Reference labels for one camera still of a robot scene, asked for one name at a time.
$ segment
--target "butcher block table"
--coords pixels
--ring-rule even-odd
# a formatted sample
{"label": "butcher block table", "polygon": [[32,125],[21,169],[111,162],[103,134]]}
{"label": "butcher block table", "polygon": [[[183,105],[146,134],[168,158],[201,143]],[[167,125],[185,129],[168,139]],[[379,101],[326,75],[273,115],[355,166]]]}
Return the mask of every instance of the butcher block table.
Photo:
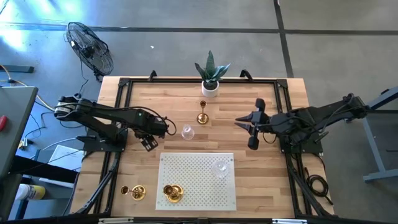
{"label": "butcher block table", "polygon": [[[98,103],[114,106],[120,78],[104,77]],[[307,107],[308,99],[304,80],[288,78],[290,100],[293,109]],[[124,90],[120,107],[124,106],[127,90]],[[223,218],[290,218],[294,217],[286,161],[280,152],[279,142],[266,143],[259,134],[259,149],[247,146],[249,134],[234,125],[234,119],[248,115],[255,110],[256,98],[266,102],[266,113],[277,113],[274,87],[257,83],[220,83],[219,95],[206,98],[201,93],[200,83],[135,83],[132,88],[130,106],[145,106],[167,116],[177,125],[174,136],[156,140],[159,146],[147,152],[130,130],[126,150],[122,153],[114,193],[112,217],[223,217]],[[197,123],[201,113],[200,101],[205,100],[205,113],[210,120],[204,125]],[[192,140],[181,136],[184,124],[195,131]],[[274,135],[265,134],[271,142]],[[155,210],[159,159],[162,152],[232,152],[236,185],[236,211],[160,211]],[[73,197],[71,212],[77,211],[97,188],[104,153],[94,152],[82,164],[80,176]],[[325,177],[319,158],[303,154],[303,164],[310,174]],[[120,193],[126,185],[133,188],[143,185],[147,194],[141,201]],[[108,196],[109,184],[104,190],[101,203],[103,211]],[[297,186],[300,208],[304,212],[303,196]],[[326,211],[333,213],[333,207],[325,198],[316,197]]]}

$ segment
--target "white pegboard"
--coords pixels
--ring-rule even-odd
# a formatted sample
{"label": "white pegboard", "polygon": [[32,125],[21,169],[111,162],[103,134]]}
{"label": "white pegboard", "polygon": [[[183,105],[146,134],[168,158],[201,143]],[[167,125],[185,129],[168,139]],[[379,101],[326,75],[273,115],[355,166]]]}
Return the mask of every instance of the white pegboard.
{"label": "white pegboard", "polygon": [[[228,174],[217,177],[213,164],[228,163]],[[169,202],[164,186],[178,184],[181,201]],[[157,182],[156,210],[236,211],[233,153],[162,153]]]}

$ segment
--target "gray floor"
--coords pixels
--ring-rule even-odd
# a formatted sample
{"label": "gray floor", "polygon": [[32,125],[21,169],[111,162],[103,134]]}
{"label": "gray floor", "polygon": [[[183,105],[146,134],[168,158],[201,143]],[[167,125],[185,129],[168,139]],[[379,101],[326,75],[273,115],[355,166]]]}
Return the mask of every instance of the gray floor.
{"label": "gray floor", "polygon": [[[280,0],[286,29],[397,30],[394,0]],[[0,22],[65,25],[80,21],[103,27],[196,27],[276,29],[272,0],[10,0]],[[80,61],[62,31],[10,30],[0,27],[0,62],[31,65],[35,73],[13,73],[16,80],[39,87],[51,105],[78,92],[83,79]],[[181,32],[97,32],[110,48],[111,75],[197,75],[194,62],[203,63],[212,50],[216,63],[232,63],[227,76],[248,69],[254,77],[286,77],[279,34]],[[287,35],[294,77],[304,78],[313,106],[339,100],[353,92],[369,101],[398,84],[398,35]],[[90,81],[83,96],[96,99],[100,84],[83,66]],[[35,105],[36,119],[45,109]],[[35,146],[18,154],[83,134],[65,129],[50,114],[47,129]],[[35,129],[30,119],[26,133]],[[377,171],[361,121],[338,123],[322,140],[326,174],[335,212],[341,217],[397,222],[398,178],[365,184],[362,176]],[[81,147],[78,142],[65,144]],[[36,202],[26,217],[59,215],[66,202]]]}

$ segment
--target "snake plant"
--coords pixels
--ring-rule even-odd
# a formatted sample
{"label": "snake plant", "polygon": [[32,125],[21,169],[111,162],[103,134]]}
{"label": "snake plant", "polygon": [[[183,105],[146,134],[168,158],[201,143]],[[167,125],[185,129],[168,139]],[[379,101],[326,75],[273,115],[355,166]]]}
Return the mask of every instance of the snake plant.
{"label": "snake plant", "polygon": [[195,63],[195,66],[202,80],[204,81],[203,85],[207,90],[214,90],[217,88],[217,81],[220,80],[223,75],[225,75],[230,65],[231,64],[215,67],[214,56],[211,51],[209,51],[205,69],[201,68],[199,64]]}

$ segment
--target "black fan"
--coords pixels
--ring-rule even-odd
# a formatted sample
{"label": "black fan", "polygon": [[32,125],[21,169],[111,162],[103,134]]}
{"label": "black fan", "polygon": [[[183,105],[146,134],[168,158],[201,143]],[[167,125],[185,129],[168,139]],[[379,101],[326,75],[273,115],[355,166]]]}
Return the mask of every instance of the black fan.
{"label": "black fan", "polygon": [[108,45],[94,32],[80,22],[70,22],[67,27],[67,39],[80,60],[94,71],[96,79],[109,75],[113,70],[113,61]]}

